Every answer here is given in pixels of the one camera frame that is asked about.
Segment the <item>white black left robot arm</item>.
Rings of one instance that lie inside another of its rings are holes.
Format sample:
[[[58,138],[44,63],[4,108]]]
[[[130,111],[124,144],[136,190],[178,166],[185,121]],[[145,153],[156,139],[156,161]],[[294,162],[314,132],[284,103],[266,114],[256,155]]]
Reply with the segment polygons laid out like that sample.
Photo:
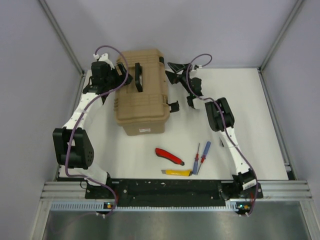
[[[56,160],[64,166],[65,174],[88,180],[105,199],[113,194],[114,187],[107,182],[108,173],[94,162],[95,151],[87,130],[108,95],[133,79],[127,68],[128,65],[122,62],[116,65],[106,60],[93,62],[78,106],[67,123],[52,133]]]

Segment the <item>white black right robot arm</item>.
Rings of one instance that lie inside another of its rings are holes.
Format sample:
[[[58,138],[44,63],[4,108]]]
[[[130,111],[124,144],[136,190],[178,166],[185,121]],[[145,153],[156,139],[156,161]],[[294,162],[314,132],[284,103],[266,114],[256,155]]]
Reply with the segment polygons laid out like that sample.
[[[239,198],[245,198],[257,187],[257,176],[252,166],[241,152],[236,133],[235,117],[225,97],[217,100],[205,98],[202,93],[202,80],[190,77],[192,71],[200,68],[191,63],[167,63],[170,70],[165,72],[169,82],[174,85],[180,83],[188,92],[186,97],[189,107],[195,110],[205,109],[209,127],[219,134],[220,144],[229,150],[230,158],[235,167],[233,178],[233,192]]]

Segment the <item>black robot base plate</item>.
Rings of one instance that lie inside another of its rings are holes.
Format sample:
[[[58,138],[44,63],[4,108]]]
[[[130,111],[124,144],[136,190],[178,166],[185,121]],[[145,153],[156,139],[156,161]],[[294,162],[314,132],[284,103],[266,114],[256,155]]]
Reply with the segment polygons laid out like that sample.
[[[119,207],[222,207],[250,201],[256,187],[239,192],[231,180],[109,178]]]

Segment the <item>tan plastic tool box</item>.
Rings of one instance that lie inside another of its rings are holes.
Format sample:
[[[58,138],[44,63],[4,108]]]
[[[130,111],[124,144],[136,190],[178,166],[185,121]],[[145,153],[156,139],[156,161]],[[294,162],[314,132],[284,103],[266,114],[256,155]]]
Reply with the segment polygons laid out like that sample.
[[[164,55],[156,48],[124,51],[118,63],[128,63],[131,83],[115,92],[115,120],[128,136],[162,134],[178,101],[169,101]]]

